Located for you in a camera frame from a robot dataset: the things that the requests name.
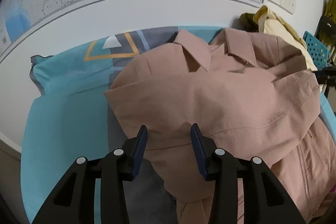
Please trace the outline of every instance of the pink jacket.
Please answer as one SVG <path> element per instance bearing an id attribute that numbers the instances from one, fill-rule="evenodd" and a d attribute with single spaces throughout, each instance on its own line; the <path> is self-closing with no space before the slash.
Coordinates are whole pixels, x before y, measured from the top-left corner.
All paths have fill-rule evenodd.
<path id="1" fill-rule="evenodd" d="M 336 184 L 336 148 L 318 118 L 315 75 L 281 38 L 224 29 L 208 45 L 182 29 L 174 43 L 134 58 L 105 96 L 127 137 L 147 126 L 145 158 L 177 198 L 180 224 L 206 224 L 214 191 L 197 168 L 195 122 L 235 157 L 260 156 L 307 221 Z"/>

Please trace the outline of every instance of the white screw cap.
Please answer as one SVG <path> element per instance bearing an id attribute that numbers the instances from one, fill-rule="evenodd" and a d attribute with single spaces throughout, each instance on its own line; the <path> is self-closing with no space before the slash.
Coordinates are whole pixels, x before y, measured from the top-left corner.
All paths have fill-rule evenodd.
<path id="1" fill-rule="evenodd" d="M 255 163 L 255 164 L 261 164 L 263 161 L 261 160 L 261 158 L 259 158 L 259 157 L 254 157 L 253 159 L 252 159 L 252 161 Z"/>
<path id="2" fill-rule="evenodd" d="M 115 154 L 116 156 L 121 156 L 124 153 L 124 150 L 122 149 L 116 149 L 113 151 L 113 154 Z"/>
<path id="3" fill-rule="evenodd" d="M 79 157 L 79 158 L 76 160 L 76 162 L 77 162 L 78 164 L 83 164 L 83 163 L 85 163 L 85 161 L 86 161 L 86 158 L 84 158 L 84 157 Z"/>
<path id="4" fill-rule="evenodd" d="M 224 149 L 221 149 L 221 148 L 217 148 L 217 149 L 215 150 L 215 153 L 216 153 L 216 155 L 218 155 L 218 156 L 222 156 L 222 155 L 225 154 L 225 150 L 224 150 Z"/>

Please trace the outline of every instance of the light switch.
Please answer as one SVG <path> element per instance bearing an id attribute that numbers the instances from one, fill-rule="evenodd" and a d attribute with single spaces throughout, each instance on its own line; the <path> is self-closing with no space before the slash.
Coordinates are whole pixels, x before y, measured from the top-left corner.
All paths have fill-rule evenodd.
<path id="1" fill-rule="evenodd" d="M 290 12 L 293 15 L 295 13 L 295 8 L 296 8 L 296 0 L 290 0 L 288 12 Z"/>
<path id="2" fill-rule="evenodd" d="M 282 8 L 284 8 L 285 10 L 288 10 L 289 9 L 289 3 L 290 3 L 291 0 L 281 0 L 280 2 L 280 6 Z"/>

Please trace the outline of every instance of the blue blanket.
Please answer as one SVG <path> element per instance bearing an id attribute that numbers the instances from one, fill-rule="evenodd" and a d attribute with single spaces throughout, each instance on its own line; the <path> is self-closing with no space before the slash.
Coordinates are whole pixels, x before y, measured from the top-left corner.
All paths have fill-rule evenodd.
<path id="1" fill-rule="evenodd" d="M 22 143 L 21 190 L 30 222 L 77 157 L 93 160 L 121 147 L 126 136 L 103 92 L 134 56 L 172 42 L 179 28 L 123 33 L 111 48 L 103 48 L 107 38 L 102 38 L 55 56 L 31 58 L 30 76 L 41 97 L 31 106 Z M 207 42 L 221 30 L 184 28 Z M 95 223 L 100 223 L 99 192 Z M 125 185 L 125 197 L 131 223 L 177 223 L 173 197 L 149 162 L 143 162 L 134 183 Z"/>

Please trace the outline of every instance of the blue gripper pad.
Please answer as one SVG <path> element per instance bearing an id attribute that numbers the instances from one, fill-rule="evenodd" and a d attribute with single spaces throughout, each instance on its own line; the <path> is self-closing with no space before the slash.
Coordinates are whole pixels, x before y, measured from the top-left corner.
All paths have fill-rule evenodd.
<path id="1" fill-rule="evenodd" d="M 131 151 L 131 154 L 133 155 L 132 156 L 133 168 L 131 170 L 131 176 L 133 178 L 139 175 L 143 154 L 145 152 L 147 144 L 147 137 L 148 137 L 147 128 L 145 126 L 141 126 L 139 133 L 137 135 L 134 151 Z"/>
<path id="2" fill-rule="evenodd" d="M 202 175 L 204 179 L 207 179 L 209 176 L 209 173 L 206 168 L 206 155 L 205 155 L 205 151 L 203 149 L 202 142 L 201 142 L 202 135 L 200 132 L 198 132 L 194 124 L 190 128 L 190 137 L 191 137 L 191 143 L 193 145 L 199 173 Z"/>

